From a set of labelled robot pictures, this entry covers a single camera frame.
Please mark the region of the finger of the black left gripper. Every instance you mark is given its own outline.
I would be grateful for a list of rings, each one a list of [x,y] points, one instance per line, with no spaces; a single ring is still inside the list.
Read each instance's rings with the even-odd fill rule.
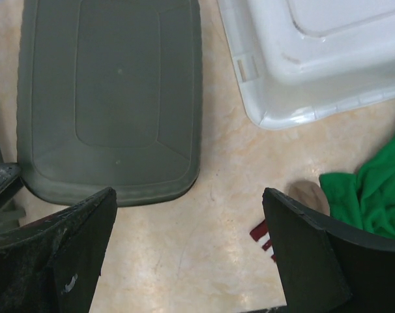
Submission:
[[[0,210],[6,206],[23,187],[22,169],[17,163],[0,164]]]

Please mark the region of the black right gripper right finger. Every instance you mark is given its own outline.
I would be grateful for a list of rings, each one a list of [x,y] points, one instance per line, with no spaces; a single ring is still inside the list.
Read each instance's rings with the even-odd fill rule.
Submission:
[[[395,240],[274,188],[263,210],[286,300],[279,312],[395,312]]]

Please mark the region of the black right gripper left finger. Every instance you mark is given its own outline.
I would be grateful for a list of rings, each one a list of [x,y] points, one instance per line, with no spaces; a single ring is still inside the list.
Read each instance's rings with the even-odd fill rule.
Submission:
[[[105,188],[0,235],[0,312],[88,312],[117,214]]]

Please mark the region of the grey-green plastic tub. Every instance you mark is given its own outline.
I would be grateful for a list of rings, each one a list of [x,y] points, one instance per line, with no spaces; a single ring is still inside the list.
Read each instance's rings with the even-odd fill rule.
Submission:
[[[38,198],[174,200],[198,178],[202,117],[197,1],[24,2],[17,154]]]

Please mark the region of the large white plastic container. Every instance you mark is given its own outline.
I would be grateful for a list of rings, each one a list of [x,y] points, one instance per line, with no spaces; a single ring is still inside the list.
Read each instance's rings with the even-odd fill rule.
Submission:
[[[248,118],[280,130],[395,98],[395,1],[220,1]]]

